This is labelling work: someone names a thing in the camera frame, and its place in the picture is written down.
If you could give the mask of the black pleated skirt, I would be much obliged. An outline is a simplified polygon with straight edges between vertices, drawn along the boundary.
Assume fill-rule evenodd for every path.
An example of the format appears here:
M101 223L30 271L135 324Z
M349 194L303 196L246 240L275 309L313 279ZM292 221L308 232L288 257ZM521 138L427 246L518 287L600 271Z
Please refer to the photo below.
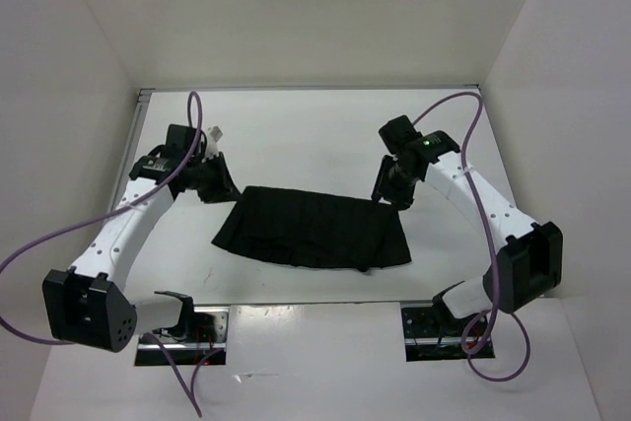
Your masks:
M398 211L368 199L249 186L212 244L278 265L368 272L411 262Z

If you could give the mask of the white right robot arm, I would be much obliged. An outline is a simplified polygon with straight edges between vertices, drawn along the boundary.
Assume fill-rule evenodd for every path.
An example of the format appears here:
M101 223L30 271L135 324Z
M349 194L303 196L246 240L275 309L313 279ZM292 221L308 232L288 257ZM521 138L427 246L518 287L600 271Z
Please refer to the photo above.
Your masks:
M388 153L382 158L373 200L406 210L422 181L486 238L494 258L483 275L433 298L437 331L456 334L467 318L492 310L512 314L560 284L561 230L552 222L539 224L515 207L469 163L464 147L450 135L424 135L406 115L390 120L379 135Z

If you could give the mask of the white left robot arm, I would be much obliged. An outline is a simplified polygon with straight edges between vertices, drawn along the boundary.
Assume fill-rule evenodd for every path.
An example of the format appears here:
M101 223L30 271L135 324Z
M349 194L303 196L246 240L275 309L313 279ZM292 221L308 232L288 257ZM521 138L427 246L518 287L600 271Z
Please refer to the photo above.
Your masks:
M240 197L218 148L221 137L217 126L197 132L172 124L165 144L134 164L116 216L67 270L52 270L43 280L55 339L117 353L135 334L165 334L177 342L194 334L190 296L162 290L130 301L124 289L144 243L180 194L193 190L205 204Z

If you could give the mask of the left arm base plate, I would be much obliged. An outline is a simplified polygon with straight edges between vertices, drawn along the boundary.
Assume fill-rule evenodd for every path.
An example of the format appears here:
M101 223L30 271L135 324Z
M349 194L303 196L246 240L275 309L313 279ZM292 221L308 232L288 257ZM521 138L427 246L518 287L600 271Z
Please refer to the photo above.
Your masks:
M153 329L153 337L142 335L136 348L136 367L161 367L168 364L158 339L177 366L223 366L227 358L230 308L196 306L185 329Z

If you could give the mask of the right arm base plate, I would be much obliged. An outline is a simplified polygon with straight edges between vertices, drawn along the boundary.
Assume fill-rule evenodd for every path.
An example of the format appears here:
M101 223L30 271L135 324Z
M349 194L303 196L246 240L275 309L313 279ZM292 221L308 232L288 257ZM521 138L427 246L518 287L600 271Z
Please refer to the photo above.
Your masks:
M461 335L471 316L453 319L441 316L430 302L400 304L403 342L407 362L464 360Z

